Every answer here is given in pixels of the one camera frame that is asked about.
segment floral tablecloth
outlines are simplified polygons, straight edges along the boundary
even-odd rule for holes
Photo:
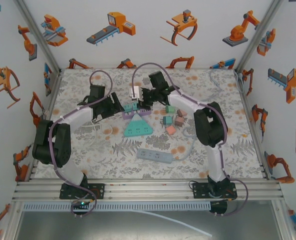
[[[129,88],[133,69],[105,69],[113,79],[113,91],[122,105],[131,103]],[[157,69],[140,69],[135,77],[135,85],[151,88],[148,78]],[[77,104],[89,94],[89,76],[93,69],[66,69],[60,84],[60,90],[52,112],[57,119],[76,108]],[[170,69],[174,83],[185,93],[202,101],[216,101],[229,127],[228,140],[224,145],[226,171],[238,178],[262,178],[253,140],[245,116],[245,111],[236,88],[232,70],[225,69]],[[106,92],[110,81],[103,73],[96,73],[92,82],[105,85]],[[175,159],[181,159],[189,151],[193,138],[183,136],[185,127],[194,127],[191,116],[185,117],[182,127],[174,126],[176,133],[168,135],[163,126],[165,107],[159,103],[153,105],[152,114],[143,119],[153,128],[151,135],[124,137],[123,133],[130,120],[124,120],[118,113],[100,123],[103,125],[81,127],[71,135],[71,158],[89,178],[124,179],[190,179],[205,178],[208,173],[206,149],[196,140],[191,154],[182,161],[171,164],[137,159],[138,148],[171,153]],[[194,128],[186,131],[194,133]],[[35,178],[55,178],[51,165],[38,164]]]

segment white wire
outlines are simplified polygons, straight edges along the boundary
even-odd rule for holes
[[[233,73],[234,73],[234,76],[235,76],[235,78],[236,78],[236,85],[237,85],[237,89],[238,89],[238,91],[239,91],[240,93],[244,94],[244,83],[243,83],[243,80],[242,80],[242,78],[243,78],[242,73],[237,74],[235,71],[233,71]],[[241,83],[241,86],[242,86],[242,89],[241,89],[241,90],[240,90],[240,88],[239,88],[238,82]]]
[[[110,132],[109,132],[108,134],[103,133],[103,131],[102,131],[102,127],[101,127],[102,125],[108,125],[108,126],[109,126],[109,128],[110,128]],[[93,130],[94,130],[94,136],[93,136],[93,138],[92,138],[91,143],[88,144],[88,145],[83,145],[83,146],[82,146],[83,149],[84,149],[84,148],[88,148],[88,147],[90,147],[90,146],[93,145],[93,144],[95,143],[95,141],[97,140],[97,129],[96,129],[96,126],[99,126],[100,131],[101,131],[101,134],[105,135],[106,137],[107,137],[107,136],[110,136],[110,135],[112,134],[112,131],[113,131],[112,126],[111,126],[110,124],[107,124],[107,123],[104,123],[104,122],[102,122],[102,123],[93,123],[93,122],[91,122],[91,125],[83,125],[83,126],[81,126],[82,128],[91,128],[91,127],[92,127]]]
[[[184,134],[184,131],[185,131],[185,130],[187,130],[187,129],[191,129],[191,128],[192,128],[192,127],[189,126],[189,127],[184,128],[183,131],[182,131],[183,136],[185,136],[186,138],[193,138],[193,142],[192,142],[192,144],[191,144],[191,147],[190,147],[188,153],[187,153],[183,158],[181,158],[181,159],[175,159],[175,158],[174,158],[173,161],[181,162],[181,161],[187,159],[188,156],[191,154],[192,149],[193,149],[193,146],[194,146],[194,143],[195,143],[195,141],[196,141],[196,139],[197,139],[197,136],[196,136],[196,135],[186,135],[186,134]]]
[[[214,99],[216,98],[221,92],[223,92],[223,89],[220,87],[220,84],[218,84],[212,77],[211,73],[213,73],[214,71],[217,71],[218,69],[212,69],[210,72],[209,72],[209,77],[210,77],[210,81],[219,89],[215,94],[205,98],[205,99],[202,99],[201,101],[203,102],[208,102],[209,100],[211,99]]]
[[[206,231],[202,231],[202,230],[200,230],[200,229],[198,229],[198,228],[196,228],[196,227],[194,227],[194,226],[188,225],[188,224],[186,224],[186,223],[184,223],[184,222],[181,222],[181,221],[179,221],[179,220],[175,220],[175,219],[173,219],[173,218],[169,218],[169,217],[166,217],[166,216],[162,216],[162,215],[159,215],[159,214],[156,214],[156,213],[153,213],[153,212],[149,212],[149,211],[130,210],[130,212],[131,212],[131,211],[134,212],[134,213],[148,214],[148,215],[152,215],[152,216],[159,217],[159,218],[162,218],[162,219],[166,219],[166,220],[172,221],[172,222],[174,222],[174,223],[177,223],[177,224],[181,224],[181,225],[183,225],[183,226],[186,226],[186,227],[188,227],[188,228],[190,228],[190,229],[193,229],[193,230],[195,230],[195,231],[197,231],[197,232],[199,232],[199,233],[205,234],[205,235],[207,235],[207,236],[209,236],[209,237],[212,238],[212,234],[207,233]]]

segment metal floor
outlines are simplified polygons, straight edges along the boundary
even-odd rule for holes
[[[233,211],[241,202],[230,202]],[[69,212],[24,212],[18,240],[279,240],[270,201],[250,201],[238,214],[216,217],[208,211],[159,211],[212,234],[136,212],[94,212],[83,219]]]

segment green triangular power strip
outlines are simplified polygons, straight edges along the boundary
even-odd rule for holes
[[[152,128],[148,125],[148,123],[142,119],[138,114],[135,114],[124,131],[125,137],[136,137],[143,135],[150,135],[153,133]]]

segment small cube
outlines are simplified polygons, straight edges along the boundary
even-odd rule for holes
[[[173,106],[166,105],[166,113],[167,114],[174,114],[176,112],[176,109]]]
[[[173,126],[169,126],[166,128],[169,135],[173,135],[176,133],[176,129]]]
[[[176,120],[175,120],[175,122],[174,122],[174,125],[175,125],[175,126],[182,127],[183,122],[184,122],[184,118],[178,116],[178,117],[176,117]]]
[[[132,104],[127,104],[127,105],[123,106],[123,108],[124,108],[125,113],[129,113],[132,110]]]
[[[177,110],[177,114],[179,117],[185,117],[186,115],[188,115],[185,111],[180,109]]]
[[[138,108],[138,103],[134,102],[134,103],[132,104],[132,109],[133,109],[134,111],[139,110],[139,108]]]
[[[164,116],[163,117],[163,125],[171,125],[172,124],[172,117]]]

